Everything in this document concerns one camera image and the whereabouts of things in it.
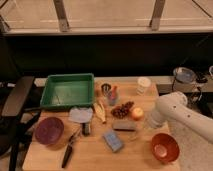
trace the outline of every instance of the apple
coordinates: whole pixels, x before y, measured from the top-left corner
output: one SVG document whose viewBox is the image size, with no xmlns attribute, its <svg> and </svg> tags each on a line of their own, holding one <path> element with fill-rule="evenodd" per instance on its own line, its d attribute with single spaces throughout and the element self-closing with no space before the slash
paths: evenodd
<svg viewBox="0 0 213 171">
<path fill-rule="evenodd" d="M 143 116 L 144 116 L 144 112 L 140 107 L 135 107 L 131 112 L 132 119 L 134 119 L 136 121 L 143 118 Z"/>
</svg>

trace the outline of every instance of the black wall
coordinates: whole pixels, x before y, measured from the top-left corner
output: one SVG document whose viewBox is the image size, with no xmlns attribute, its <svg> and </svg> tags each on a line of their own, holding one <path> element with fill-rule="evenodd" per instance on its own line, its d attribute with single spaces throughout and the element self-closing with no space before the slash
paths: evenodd
<svg viewBox="0 0 213 171">
<path fill-rule="evenodd" d="M 212 33 L 6 39 L 17 67 L 27 75 L 84 72 L 96 76 L 172 75 L 174 67 L 181 63 L 195 71 L 207 71 L 213 65 Z"/>
<path fill-rule="evenodd" d="M 0 82 L 16 81 L 20 77 L 7 46 L 7 42 L 0 31 Z"/>
</svg>

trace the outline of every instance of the black scissors handle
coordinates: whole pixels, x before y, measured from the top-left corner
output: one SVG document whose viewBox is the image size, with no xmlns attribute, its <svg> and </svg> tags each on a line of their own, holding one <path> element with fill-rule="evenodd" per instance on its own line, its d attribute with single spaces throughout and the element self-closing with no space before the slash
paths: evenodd
<svg viewBox="0 0 213 171">
<path fill-rule="evenodd" d="M 64 159 L 63 159 L 63 162 L 62 162 L 62 165 L 61 165 L 62 168 L 66 167 L 67 161 L 70 158 L 71 154 L 72 154 L 72 146 L 67 145 L 67 149 L 66 149 L 66 152 L 64 154 Z"/>
</svg>

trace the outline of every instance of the orange bowl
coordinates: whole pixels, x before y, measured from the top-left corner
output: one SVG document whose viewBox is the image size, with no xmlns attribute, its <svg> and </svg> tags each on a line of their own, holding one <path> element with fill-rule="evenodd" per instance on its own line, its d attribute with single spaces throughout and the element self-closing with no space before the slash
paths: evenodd
<svg viewBox="0 0 213 171">
<path fill-rule="evenodd" d="M 164 164 L 175 161 L 180 153 L 176 140 L 165 133 L 156 134 L 152 138 L 151 151 Z"/>
</svg>

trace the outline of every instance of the knife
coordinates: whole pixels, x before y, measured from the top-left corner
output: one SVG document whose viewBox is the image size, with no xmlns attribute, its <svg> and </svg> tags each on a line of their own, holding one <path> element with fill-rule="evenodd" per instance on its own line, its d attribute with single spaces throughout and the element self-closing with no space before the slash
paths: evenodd
<svg viewBox="0 0 213 171">
<path fill-rule="evenodd" d="M 79 128 L 77 131 L 75 131 L 69 138 L 69 143 L 67 145 L 67 149 L 65 151 L 65 154 L 64 154 L 64 158 L 63 158 L 63 162 L 62 162 L 62 165 L 61 167 L 62 168 L 65 168 L 66 167 L 66 164 L 67 164 L 67 161 L 68 159 L 70 158 L 71 154 L 72 154 L 72 146 L 73 146 L 73 143 L 75 142 L 76 138 L 79 136 L 81 132 L 81 129 Z"/>
</svg>

